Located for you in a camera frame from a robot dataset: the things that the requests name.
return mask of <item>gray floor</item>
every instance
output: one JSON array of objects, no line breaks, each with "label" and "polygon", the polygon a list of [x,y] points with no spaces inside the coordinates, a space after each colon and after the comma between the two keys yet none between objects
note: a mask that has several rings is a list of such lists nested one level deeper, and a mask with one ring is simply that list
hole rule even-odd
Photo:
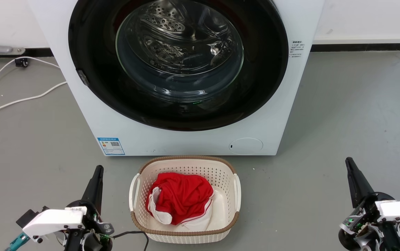
[{"label": "gray floor", "polygon": [[[9,67],[0,105],[63,79],[37,62]],[[347,156],[375,190],[400,199],[400,52],[311,54],[278,155],[225,157],[243,187],[240,219],[228,237],[194,246],[151,241],[148,250],[342,251],[338,224],[352,211]],[[117,232],[135,230],[127,192],[147,160],[104,157],[67,86],[1,110],[0,250],[20,233],[15,221],[26,210],[79,199],[98,164],[105,167],[103,219]],[[125,236],[113,250],[140,251],[144,243],[141,235]],[[37,245],[22,250],[61,250],[55,239]]]}]

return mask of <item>teal connector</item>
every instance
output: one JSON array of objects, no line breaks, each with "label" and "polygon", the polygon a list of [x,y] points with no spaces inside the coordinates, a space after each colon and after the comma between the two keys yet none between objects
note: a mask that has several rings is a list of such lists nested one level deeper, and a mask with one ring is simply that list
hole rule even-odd
[{"label": "teal connector", "polygon": [[17,238],[15,238],[10,244],[5,251],[17,251],[21,246],[23,246],[25,243],[27,243],[30,240],[30,238],[25,234],[21,233]]}]

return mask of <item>black baseboard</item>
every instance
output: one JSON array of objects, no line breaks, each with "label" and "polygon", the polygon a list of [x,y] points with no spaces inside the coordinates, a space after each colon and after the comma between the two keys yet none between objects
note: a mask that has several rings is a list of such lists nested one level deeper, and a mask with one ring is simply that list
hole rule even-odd
[{"label": "black baseboard", "polygon": [[8,58],[8,59],[15,59],[18,57],[44,58],[44,57],[54,57],[54,55],[50,48],[26,49],[25,53],[21,55],[0,55],[0,58]]},{"label": "black baseboard", "polygon": [[[400,43],[396,44],[336,44],[312,45],[310,52],[337,52],[337,51],[400,51]],[[17,58],[28,56],[34,58],[54,57],[50,48],[26,49],[22,55],[0,55],[0,58]]]},{"label": "black baseboard", "polygon": [[310,52],[337,52],[337,51],[400,51],[400,43],[312,45]]}]

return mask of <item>brown basket rim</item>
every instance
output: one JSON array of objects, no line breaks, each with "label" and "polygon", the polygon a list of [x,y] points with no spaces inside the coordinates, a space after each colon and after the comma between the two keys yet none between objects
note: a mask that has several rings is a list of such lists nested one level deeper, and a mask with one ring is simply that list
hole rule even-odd
[{"label": "brown basket rim", "polygon": [[[235,169],[234,167],[226,160],[218,157],[212,157],[212,156],[195,156],[195,155],[183,155],[183,156],[164,156],[164,157],[158,157],[149,160],[146,164],[141,167],[139,170],[139,174],[142,173],[142,171],[148,167],[151,163],[161,161],[161,160],[171,160],[171,159],[204,159],[204,160],[214,160],[214,161],[219,161],[229,167],[229,169],[232,171],[233,174],[235,174]],[[230,230],[235,223],[237,222],[237,219],[239,218],[239,211],[237,211],[234,215],[234,218],[232,218],[232,221],[224,228],[222,229],[217,229],[217,230],[210,230],[210,231],[201,231],[201,232],[172,232],[172,231],[161,231],[161,230],[152,230],[148,229],[146,227],[143,227],[141,224],[139,224],[138,220],[136,219],[135,212],[131,211],[131,220],[135,224],[135,226],[141,230],[146,232],[147,234],[151,235],[168,235],[168,236],[202,236],[202,235],[217,235],[224,233],[228,230]]]}]

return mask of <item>cable clip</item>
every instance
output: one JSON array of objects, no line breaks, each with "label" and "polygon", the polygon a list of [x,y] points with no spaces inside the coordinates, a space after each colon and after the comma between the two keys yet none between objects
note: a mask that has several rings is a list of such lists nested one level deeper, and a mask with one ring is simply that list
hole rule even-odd
[{"label": "cable clip", "polygon": [[26,68],[26,67],[28,67],[28,65],[29,65],[28,59],[23,58],[23,59],[16,59],[15,60],[15,66],[16,67]]}]

